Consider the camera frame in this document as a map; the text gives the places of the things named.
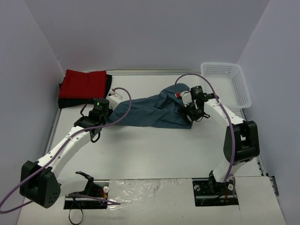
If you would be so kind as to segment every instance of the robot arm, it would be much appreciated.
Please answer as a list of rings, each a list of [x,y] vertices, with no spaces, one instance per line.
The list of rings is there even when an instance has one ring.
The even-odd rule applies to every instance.
[[[201,86],[196,86],[191,88],[190,91],[182,92],[180,98],[182,99],[183,106],[178,109],[178,112],[186,123],[190,124],[192,121],[197,121],[203,117],[212,117],[226,130],[223,147],[224,159],[210,173],[210,179],[214,183],[214,186],[224,182],[232,155],[232,138],[226,115],[217,103],[215,96],[203,93]],[[234,175],[242,165],[251,161],[260,153],[257,125],[253,121],[245,121],[238,117],[226,106],[223,105],[223,107],[230,116],[234,130],[235,157],[230,173]]]
[[[62,145],[68,141],[68,144],[51,164],[35,178],[30,179],[20,187],[20,194],[44,208],[51,207],[60,196],[70,193],[84,191],[88,195],[89,191],[96,186],[91,176],[83,172],[76,172],[72,177],[62,178],[59,177],[60,172],[79,149],[90,141],[93,142],[96,135],[100,135],[101,129],[90,129],[74,134],[84,128],[104,125],[121,100],[122,96],[113,90],[109,92],[106,99],[96,98],[89,115],[82,116],[76,121],[68,134],[50,152],[35,163],[27,161],[22,167],[21,181],[45,166],[58,153]]]

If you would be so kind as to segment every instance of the laundry basket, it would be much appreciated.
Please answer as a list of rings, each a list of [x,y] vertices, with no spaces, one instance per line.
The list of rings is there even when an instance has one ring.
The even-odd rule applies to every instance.
[[[221,102],[232,111],[251,106],[251,98],[242,68],[232,63],[205,62],[201,74],[214,88]],[[203,91],[211,93],[209,85],[203,83]]]

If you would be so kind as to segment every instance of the red cloth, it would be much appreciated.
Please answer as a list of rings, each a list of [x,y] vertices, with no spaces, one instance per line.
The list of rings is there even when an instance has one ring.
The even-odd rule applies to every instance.
[[[59,98],[105,98],[106,71],[83,73],[66,70]]]

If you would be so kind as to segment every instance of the table surface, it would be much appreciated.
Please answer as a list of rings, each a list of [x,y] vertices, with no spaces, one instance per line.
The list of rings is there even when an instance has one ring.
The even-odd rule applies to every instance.
[[[128,89],[133,99],[145,98],[173,85],[177,77],[119,75],[113,77],[112,87]],[[189,87],[202,84],[194,76],[184,77],[182,83]],[[61,111],[53,146],[80,117],[80,109]],[[239,200],[244,199],[240,202],[243,209],[195,207],[190,178],[207,177],[216,168],[223,157],[224,137],[225,131],[211,119],[194,123],[191,130],[112,126],[103,129],[97,143],[84,146],[60,175],[83,171],[97,180],[111,180],[110,198],[122,203],[109,210],[85,210],[83,224],[252,224],[248,211],[253,217],[259,213],[259,222],[255,224],[284,224],[269,178],[261,177],[255,160],[236,174]],[[263,199],[271,206],[262,210]],[[63,198],[47,210],[30,204],[22,209],[18,225],[69,224],[68,211],[62,208]],[[271,214],[280,219],[274,223]],[[75,211],[74,217],[77,216],[80,214]]]

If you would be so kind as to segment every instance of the dark teal fabric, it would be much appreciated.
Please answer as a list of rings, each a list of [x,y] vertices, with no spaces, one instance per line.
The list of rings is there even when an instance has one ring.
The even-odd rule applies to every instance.
[[[178,92],[189,90],[183,83],[176,85]],[[121,102],[109,117],[108,123],[114,122],[127,111],[129,101]],[[190,129],[177,110],[182,101],[175,96],[174,85],[163,89],[158,95],[132,100],[129,114],[118,125],[155,128]]]

